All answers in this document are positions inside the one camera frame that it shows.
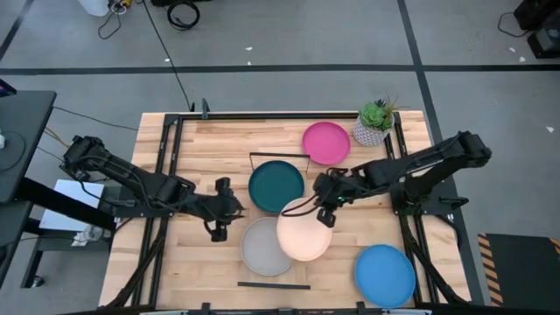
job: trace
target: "black cable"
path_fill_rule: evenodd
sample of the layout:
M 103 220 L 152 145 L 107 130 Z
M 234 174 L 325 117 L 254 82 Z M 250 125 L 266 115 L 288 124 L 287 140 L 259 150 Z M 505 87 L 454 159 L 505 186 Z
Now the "black cable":
M 146 9 L 146 13 L 148 14 L 148 18 L 150 18 L 151 25 L 153 26 L 154 31 L 156 32 L 157 38 L 159 39 L 161 46 L 164 48 L 165 55 L 167 55 L 167 59 L 169 59 L 169 62 L 171 63 L 171 67 L 173 68 L 173 72 L 175 73 L 175 78 L 177 78 L 178 85 L 181 87 L 181 92 L 183 92 L 183 96 L 185 97 L 186 106 L 189 108 L 189 111 L 194 111 L 194 105 L 191 106 L 191 103 L 189 102 L 189 98 L 188 96 L 186 96 L 185 89 L 183 88 L 183 83 L 181 83 L 181 79 L 179 78 L 179 75 L 177 74 L 177 69 L 175 68 L 175 64 L 173 64 L 172 56 L 169 55 L 169 52 L 167 51 L 167 47 L 165 47 L 164 41 L 161 39 L 161 36 L 159 36 L 158 28 L 156 27 L 154 20 L 151 18 L 150 10 L 148 10 L 148 5 L 146 5 L 145 1 L 143 1 L 143 7 Z
M 292 212 L 292 211 L 294 211 L 294 210 L 299 209 L 300 207 L 303 207 L 303 206 L 307 205 L 307 204 L 310 203 L 312 200 L 314 200 L 317 196 L 318 196 L 318 195 L 315 193 L 314 195 L 312 195 L 308 200 L 306 200 L 306 201 L 305 201 L 304 203 L 302 203 L 301 205 L 293 206 L 293 207 L 291 207 L 291 208 L 289 208 L 289 209 L 283 210 L 283 211 L 280 213 L 280 215 L 285 216 L 285 217 L 291 217 L 291 218 L 293 218 L 293 217 L 304 216 L 304 215 L 307 215 L 307 214 L 312 213 L 313 211 L 315 211 L 315 209 L 318 208 L 317 206 L 315 206 L 315 207 L 314 207 L 313 209 L 311 209 L 311 210 L 305 211 L 304 213 L 293 213 L 293 214 L 288 214 L 289 212 Z
M 117 125 L 117 124 L 110 123 L 110 122 L 104 122 L 104 121 L 101 121 L 101 120 L 99 120 L 99 119 L 97 119 L 97 118 L 93 118 L 93 117 L 90 117 L 90 116 L 88 116 L 88 115 L 83 115 L 83 114 L 75 113 L 75 112 L 73 112 L 73 111 L 71 111 L 71 110 L 68 110 L 68 109 L 64 109 L 64 108 L 60 108 L 60 107 L 56 107 L 56 106 L 53 106 L 53 108 L 54 108 L 54 109 L 61 110 L 61 111 L 63 111 L 63 112 L 67 112 L 68 114 L 72 114 L 72 115 L 76 115 L 76 116 L 79 116 L 79 117 L 91 119 L 91 120 L 93 120 L 94 122 L 102 123 L 102 124 L 105 124 L 105 125 L 108 125 L 108 126 L 111 126 L 111 127 L 123 128 L 123 129 L 126 129 L 126 130 L 138 131 L 138 129 L 134 129 L 134 128 L 127 127 L 127 126 L 122 126 L 122 125 Z
M 455 225 L 455 223 L 453 223 L 451 220 L 449 220 L 445 215 L 443 214 L 436 214 L 436 218 L 440 219 L 441 221 L 447 223 L 447 225 L 449 225 L 450 227 L 453 228 L 453 230 L 455 230 L 455 235 L 457 237 L 457 247 L 459 249 L 461 249 L 461 245 L 463 244 L 463 239 L 461 238 L 461 233 L 459 232 L 459 228 L 457 227 L 457 225 Z
M 140 185 L 141 190 L 142 190 L 142 195 L 143 195 L 143 199 L 144 199 L 145 205 L 146 205 L 149 209 L 153 209 L 153 207 L 151 206 L 151 203 L 150 203 L 150 198 L 148 197 L 148 193 L 147 193 L 147 191 L 146 191 L 146 186 L 145 186 L 144 182 L 142 181 L 142 179 L 141 179 L 138 175 L 136 175 L 136 174 L 133 173 L 133 172 L 130 172 L 129 169 L 127 169 L 127 168 L 125 168 L 125 167 L 123 167 L 123 166 L 120 166 L 119 164 L 117 164 L 117 163 L 115 163 L 115 162 L 108 161 L 108 160 L 107 160 L 106 158 L 104 158 L 104 157 L 84 156 L 84 157 L 80 157 L 80 158 L 76 159 L 74 162 L 75 162 L 75 163 L 78 163 L 78 162 L 80 162 L 80 161 L 87 160 L 87 159 L 89 159 L 89 158 L 92 158 L 92 159 L 100 159 L 101 161 L 103 161 L 103 162 L 105 162 L 105 163 L 107 163 L 107 164 L 111 164 L 111 165 L 113 165 L 114 167 L 120 169 L 121 171 L 127 172 L 127 173 L 129 173 L 129 175 L 132 175 L 133 177 L 135 177 L 136 180 L 138 181 L 138 184 Z M 87 194 L 89 194 L 89 195 L 91 195 L 91 196 L 94 196 L 94 195 L 92 195 L 91 193 L 89 193 L 89 192 L 86 191 L 86 190 L 84 190 L 84 192 L 86 192 Z
M 122 227 L 124 227 L 125 225 L 127 225 L 130 221 L 132 221 L 132 219 L 134 218 L 128 218 L 127 220 L 123 221 L 122 224 L 118 227 L 116 227 L 114 234 L 116 234 L 116 232 L 118 232 Z
M 190 23 L 190 24 L 184 23 L 178 17 L 175 17 L 175 16 L 172 15 L 173 10 L 175 10 L 175 8 L 177 8 L 180 5 L 186 5 L 187 7 L 194 10 L 194 13 L 196 13 L 196 18 L 194 19 L 194 21 L 192 23 Z M 169 24 L 171 24 L 171 26 L 175 30 L 188 31 L 188 30 L 192 29 L 199 22 L 199 20 L 200 20 L 199 8 L 191 1 L 178 0 L 178 1 L 175 1 L 174 3 L 170 4 L 169 7 L 167 8 L 167 21 L 169 21 Z
M 121 15 L 118 13 L 119 10 L 120 10 L 120 9 L 117 9 L 117 11 L 111 10 L 112 13 L 109 14 L 109 16 L 107 17 L 107 20 L 105 21 L 105 23 L 103 23 L 103 25 L 99 26 L 99 28 L 97 29 L 97 36 L 99 36 L 100 39 L 103 39 L 103 40 L 108 39 L 108 38 L 110 38 L 111 36 L 113 36 L 118 30 L 121 29 Z M 112 31 L 109 35 L 107 35 L 106 37 L 103 37 L 103 36 L 102 36 L 102 28 L 105 27 L 105 25 L 107 25 L 107 23 L 109 22 L 109 20 L 110 20 L 114 15 L 116 15 L 116 19 L 118 20 L 119 25 L 118 25 L 118 26 L 116 27 L 116 29 L 115 29 L 114 31 Z
M 95 180 L 90 180 L 90 183 L 100 183 L 100 182 L 104 182 L 104 181 L 109 181 L 111 180 L 111 178 L 99 178 L 99 179 L 95 179 Z
M 106 203 L 106 204 L 108 204 L 108 205 L 111 205 L 111 206 L 113 206 L 113 207 L 119 207 L 119 205 L 114 204 L 114 203 L 112 203 L 111 201 L 108 201 L 108 200 L 106 200 L 106 199 L 104 199 L 104 198 L 102 198 L 102 197 L 95 196 L 94 194 L 92 194 L 91 192 L 89 192 L 89 191 L 86 189 L 86 186 L 84 185 L 84 182 L 83 182 L 83 181 L 79 180 L 78 183 L 80 183 L 81 190 L 84 191 L 84 193 L 87 193 L 88 195 L 94 197 L 95 199 L 97 199 L 97 200 L 99 200 L 99 201 L 101 201 L 101 202 L 104 202 L 104 203 Z
M 3 133 L 4 133 L 4 134 L 12 133 L 12 134 L 14 134 L 14 135 L 19 136 L 19 137 L 21 138 L 21 141 L 24 143 L 24 149 L 21 150 L 21 154 L 19 155 L 19 157 L 17 158 L 17 160 L 16 160 L 15 163 L 13 163 L 13 164 L 10 165 L 10 166 L 6 166 L 6 167 L 3 168 L 3 169 L 0 169 L 0 172 L 6 172 L 6 171 L 8 171 L 8 170 L 11 170 L 14 166 L 16 166 L 16 165 L 21 161 L 21 159 L 24 158 L 25 150 L 27 150 L 27 142 L 25 141 L 24 136 L 22 136 L 19 132 L 17 132 L 17 131 L 4 131 Z
M 41 148 L 41 147 L 39 147 L 39 146 L 37 147 L 37 149 L 43 151 L 44 153 L 50 155 L 50 156 L 53 157 L 53 158 L 58 159 L 58 160 L 59 160 L 60 162 L 62 162 L 62 163 L 64 163 L 64 160 L 63 160 L 62 158 L 57 157 L 56 155 L 52 154 L 51 152 L 49 152 L 49 151 L 47 151 L 47 150 L 45 150 L 45 149 L 43 149 L 43 148 Z
M 511 36 L 511 37 L 517 38 L 517 39 L 520 38 L 520 37 L 525 36 L 525 34 L 527 34 L 528 32 L 531 32 L 531 30 L 526 30 L 523 34 L 515 35 L 515 34 L 513 34 L 513 33 L 510 33 L 509 31 L 503 30 L 503 29 L 501 28 L 501 20 L 502 20 L 502 19 L 504 18 L 504 16 L 507 15 L 507 14 L 514 14 L 514 13 L 513 13 L 513 12 L 506 12 L 506 13 L 500 15 L 500 19 L 498 20 L 498 31 L 500 31 L 500 32 L 502 32 L 502 33 L 504 33 L 504 34 L 507 34 L 507 35 L 509 35 L 509 36 Z

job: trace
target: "black desk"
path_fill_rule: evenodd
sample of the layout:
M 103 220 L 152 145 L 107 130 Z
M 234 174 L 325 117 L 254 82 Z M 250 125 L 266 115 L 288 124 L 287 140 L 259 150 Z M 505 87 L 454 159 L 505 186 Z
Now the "black desk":
M 25 177 L 39 139 L 53 111 L 56 93 L 49 91 L 18 91 L 16 95 L 0 98 L 0 130 L 7 138 L 6 147 L 0 150 L 0 287 L 4 282 L 18 241 L 25 231 L 45 237 L 61 236 L 62 231 L 39 228 L 39 221 L 29 218 L 33 204 L 41 205 L 70 218 L 107 230 L 115 229 L 115 217 L 83 204 Z M 20 148 L 16 158 L 8 149 Z M 25 274 L 23 287 L 31 287 L 39 266 L 41 249 L 49 247 L 37 241 L 31 263 Z M 71 241 L 62 244 L 69 246 Z M 100 244 L 88 244 L 98 248 Z
M 10 140 L 24 139 L 25 151 L 21 160 L 11 169 L 0 173 L 0 203 L 12 201 L 19 182 L 24 177 L 46 122 L 53 111 L 56 93 L 48 91 L 22 91 L 17 95 L 0 98 L 0 130 L 7 139 L 6 150 L 13 145 Z M 0 150 L 0 159 L 4 158 Z

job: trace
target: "white container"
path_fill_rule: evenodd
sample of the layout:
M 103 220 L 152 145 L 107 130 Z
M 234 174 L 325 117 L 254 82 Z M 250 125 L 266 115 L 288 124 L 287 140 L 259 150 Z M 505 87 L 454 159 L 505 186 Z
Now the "white container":
M 104 17 L 109 12 L 108 0 L 78 0 L 89 15 Z

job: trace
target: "wire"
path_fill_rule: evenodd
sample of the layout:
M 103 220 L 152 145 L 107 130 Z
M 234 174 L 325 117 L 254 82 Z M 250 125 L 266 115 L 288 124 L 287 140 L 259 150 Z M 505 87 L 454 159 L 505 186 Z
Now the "wire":
M 142 195 L 143 195 L 143 199 L 144 199 L 145 205 L 146 205 L 149 209 L 153 209 L 153 207 L 151 206 L 151 203 L 150 203 L 150 198 L 148 197 L 148 193 L 146 192 L 146 186 L 145 186 L 144 182 L 142 181 L 142 179 L 141 179 L 138 175 L 136 175 L 136 174 L 133 173 L 133 172 L 130 172 L 130 170 L 128 170 L 127 168 L 125 168 L 125 167 L 123 167 L 123 166 L 120 166 L 119 164 L 117 164 L 117 163 L 115 163 L 115 162 L 108 161 L 108 160 L 107 160 L 106 158 L 104 158 L 104 157 L 84 156 L 84 157 L 80 157 L 80 158 L 76 159 L 74 162 L 75 162 L 75 163 L 78 163 L 78 162 L 80 162 L 80 161 L 87 160 L 87 159 L 90 159 L 90 158 L 92 158 L 92 159 L 100 159 L 100 160 L 102 160 L 103 162 L 105 162 L 106 164 L 111 164 L 111 165 L 113 165 L 114 167 L 120 169 L 121 171 L 126 172 L 126 173 L 128 173 L 129 175 L 132 175 L 133 177 L 135 177 L 136 180 L 138 181 L 138 184 L 140 185 L 141 190 L 142 190 Z M 100 199 L 99 197 L 94 196 L 92 193 L 89 193 L 89 192 L 86 191 L 85 189 L 84 189 L 84 192 L 87 193 L 87 194 L 89 194 L 89 195 L 92 196 L 92 197 L 96 197 L 97 199 L 102 200 L 102 199 Z
M 12 133 L 14 135 L 19 136 L 21 138 L 22 143 L 24 144 L 24 149 L 21 150 L 21 154 L 17 158 L 16 162 L 14 162 L 12 165 L 6 166 L 3 169 L 0 169 L 0 172 L 6 172 L 8 170 L 11 170 L 14 166 L 16 166 L 22 160 L 22 158 L 24 158 L 24 153 L 25 153 L 25 150 L 27 149 L 27 142 L 25 141 L 24 136 L 22 136 L 19 132 L 17 132 L 17 131 L 4 131 L 3 133 L 4 134 Z
M 113 206 L 113 207 L 119 207 L 119 205 L 114 204 L 114 203 L 112 203 L 111 201 L 108 201 L 108 200 L 106 200 L 106 199 L 104 199 L 104 198 L 102 198 L 102 197 L 98 197 L 98 196 L 92 194 L 91 192 L 89 192 L 89 191 L 86 189 L 86 186 L 84 185 L 84 182 L 83 182 L 83 181 L 78 180 L 78 183 L 80 183 L 81 190 L 84 191 L 84 193 L 87 193 L 88 195 L 94 197 L 95 199 L 97 199 L 97 200 L 99 200 L 99 201 L 102 201 L 102 202 L 105 202 L 106 204 L 111 205 L 111 206 Z
M 153 26 L 154 31 L 156 32 L 157 38 L 159 39 L 161 46 L 164 48 L 165 55 L 167 55 L 167 59 L 169 59 L 169 62 L 171 63 L 171 67 L 173 68 L 173 72 L 175 73 L 175 78 L 177 78 L 178 85 L 181 87 L 181 92 L 183 92 L 183 96 L 185 97 L 186 106 L 189 108 L 189 111 L 194 111 L 194 104 L 191 106 L 189 97 L 186 96 L 185 89 L 183 88 L 183 83 L 181 83 L 181 79 L 179 78 L 179 75 L 177 74 L 177 69 L 175 68 L 175 64 L 173 64 L 172 56 L 169 55 L 169 52 L 167 51 L 167 47 L 165 47 L 164 41 L 161 39 L 161 36 L 159 36 L 158 28 L 156 27 L 154 20 L 151 18 L 150 10 L 148 10 L 148 5 L 146 4 L 145 1 L 142 1 L 142 4 L 143 7 L 146 9 L 148 18 L 150 18 L 151 25 Z
M 76 115 L 76 116 L 79 116 L 79 117 L 91 119 L 91 120 L 93 120 L 94 122 L 102 123 L 102 124 L 105 124 L 105 125 L 108 125 L 108 126 L 111 126 L 111 127 L 123 128 L 123 129 L 126 129 L 126 130 L 138 131 L 138 129 L 134 129 L 134 128 L 127 127 L 127 126 L 121 126 L 121 125 L 117 125 L 117 124 L 110 123 L 110 122 L 104 122 L 104 121 L 101 121 L 101 120 L 99 120 L 99 119 L 97 119 L 97 118 L 93 118 L 93 117 L 90 117 L 90 116 L 88 116 L 88 115 L 83 115 L 83 114 L 75 113 L 75 112 L 73 112 L 73 111 L 71 111 L 71 110 L 68 110 L 68 109 L 64 109 L 64 108 L 60 108 L 60 107 L 56 107 L 56 106 L 53 106 L 53 107 L 54 107 L 55 109 L 61 110 L 61 111 L 63 111 L 63 112 L 67 112 L 68 114 L 72 114 L 72 115 Z
M 49 132 L 46 132 L 43 130 L 43 133 L 48 135 L 49 137 L 53 138 L 54 140 L 58 141 L 60 144 L 64 145 L 67 149 L 70 148 L 70 145 L 68 145 L 67 143 L 65 143 L 62 138 L 60 138 L 59 135 L 56 134 L 56 132 L 54 132 L 52 129 L 45 127 L 47 130 L 49 130 Z
M 194 19 L 194 21 L 192 23 L 190 23 L 190 24 L 184 23 L 178 17 L 175 17 L 174 15 L 172 15 L 173 10 L 175 10 L 175 8 L 177 8 L 180 5 L 186 5 L 187 7 L 194 10 L 194 13 L 196 14 L 196 18 Z M 188 30 L 192 29 L 199 22 L 199 20 L 200 20 L 199 8 L 196 6 L 196 4 L 194 4 L 191 1 L 177 0 L 174 3 L 171 3 L 169 5 L 169 7 L 167 8 L 167 21 L 169 22 L 169 24 L 171 24 L 171 27 L 173 27 L 175 30 L 188 31 Z
M 302 203 L 301 205 L 297 205 L 297 206 L 291 207 L 291 208 L 289 208 L 289 209 L 283 210 L 283 211 L 280 213 L 280 215 L 285 216 L 285 217 L 293 218 L 293 217 L 304 216 L 304 215 L 307 215 L 307 214 L 312 213 L 313 211 L 315 211 L 315 210 L 318 208 L 318 206 L 315 206 L 313 209 L 310 209 L 310 210 L 305 211 L 305 212 L 303 212 L 303 213 L 292 213 L 292 214 L 288 214 L 289 212 L 292 212 L 292 211 L 294 211 L 294 210 L 299 209 L 300 207 L 303 207 L 303 206 L 307 205 L 307 204 L 310 203 L 312 200 L 314 200 L 317 196 L 318 196 L 318 194 L 315 193 L 314 195 L 312 195 L 308 200 L 306 200 L 306 201 L 305 201 L 304 203 Z
M 130 221 L 132 221 L 132 219 L 134 219 L 134 218 L 128 218 L 128 219 L 125 220 L 120 226 L 116 227 L 114 234 L 116 234 L 116 232 L 118 232 L 122 227 L 124 227 L 124 226 L 127 225 Z
M 507 15 L 507 14 L 514 14 L 514 13 L 513 13 L 513 12 L 506 12 L 506 13 L 500 15 L 500 19 L 498 20 L 498 31 L 500 31 L 500 32 L 502 32 L 502 33 L 504 33 L 504 34 L 507 34 L 507 35 L 509 35 L 509 36 L 511 36 L 511 37 L 517 38 L 517 39 L 520 38 L 520 37 L 525 36 L 525 34 L 527 34 L 528 32 L 531 32 L 531 30 L 526 30 L 523 34 L 515 35 L 515 34 L 513 34 L 513 33 L 510 33 L 509 31 L 503 30 L 503 29 L 501 28 L 501 20 L 502 20 L 502 19 L 504 18 L 504 16 Z
M 119 4 L 120 7 L 117 8 L 117 9 L 115 10 L 115 6 L 116 6 L 117 4 Z M 121 15 L 124 14 L 124 13 L 126 13 L 126 11 L 127 11 L 126 6 L 121 5 L 121 2 L 120 2 L 120 1 L 114 2 L 113 5 L 111 5 L 110 9 L 111 9 L 111 12 L 112 12 L 112 13 L 107 17 L 107 20 L 105 21 L 105 23 L 103 23 L 103 24 L 102 24 L 101 26 L 99 26 L 99 28 L 97 29 L 97 36 L 99 36 L 99 38 L 100 38 L 100 39 L 103 39 L 103 40 L 110 38 L 110 37 L 113 36 L 118 30 L 121 29 Z M 116 27 L 116 29 L 115 29 L 114 31 L 112 31 L 109 35 L 107 35 L 106 37 L 103 37 L 103 36 L 102 36 L 102 28 L 105 27 L 105 25 L 107 25 L 107 23 L 109 22 L 109 20 L 110 20 L 114 15 L 116 15 L 116 19 L 117 19 L 117 21 L 119 22 L 119 25 L 118 25 L 118 26 Z
M 43 151 L 44 153 L 50 155 L 50 156 L 53 157 L 53 158 L 58 159 L 58 160 L 59 160 L 60 162 L 62 162 L 62 163 L 64 163 L 64 160 L 63 160 L 62 158 L 57 157 L 56 155 L 52 154 L 51 152 L 49 152 L 49 151 L 47 151 L 47 150 L 45 150 L 45 149 L 43 149 L 43 148 L 41 148 L 41 147 L 39 147 L 39 146 L 37 147 L 37 149 Z
M 100 183 L 100 182 L 109 181 L 109 180 L 111 180 L 111 178 L 106 177 L 106 178 L 99 178 L 99 179 L 95 179 L 95 180 L 90 180 L 89 182 L 90 183 Z

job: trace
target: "plate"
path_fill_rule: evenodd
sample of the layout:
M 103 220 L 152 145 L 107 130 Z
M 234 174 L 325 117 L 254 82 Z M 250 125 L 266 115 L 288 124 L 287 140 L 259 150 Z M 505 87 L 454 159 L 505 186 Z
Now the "plate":
M 253 171 L 248 194 L 255 206 L 280 214 L 288 202 L 304 195 L 304 178 L 298 169 L 284 161 L 269 161 Z
M 334 122 L 317 122 L 304 133 L 304 152 L 321 165 L 336 165 L 350 153 L 350 137 Z
M 374 245 L 362 251 L 356 262 L 354 280 L 361 295 L 382 308 L 405 304 L 416 286 L 409 259 L 389 245 Z
M 309 198 L 295 199 L 285 209 L 296 207 Z M 313 202 L 291 211 L 290 214 L 301 214 L 311 210 Z M 300 262 L 309 262 L 319 258 L 331 244 L 333 230 L 317 220 L 316 209 L 312 213 L 300 217 L 278 217 L 276 233 L 283 252 Z
M 277 218 L 261 218 L 249 224 L 241 238 L 241 259 L 261 276 L 276 276 L 291 266 L 277 238 Z

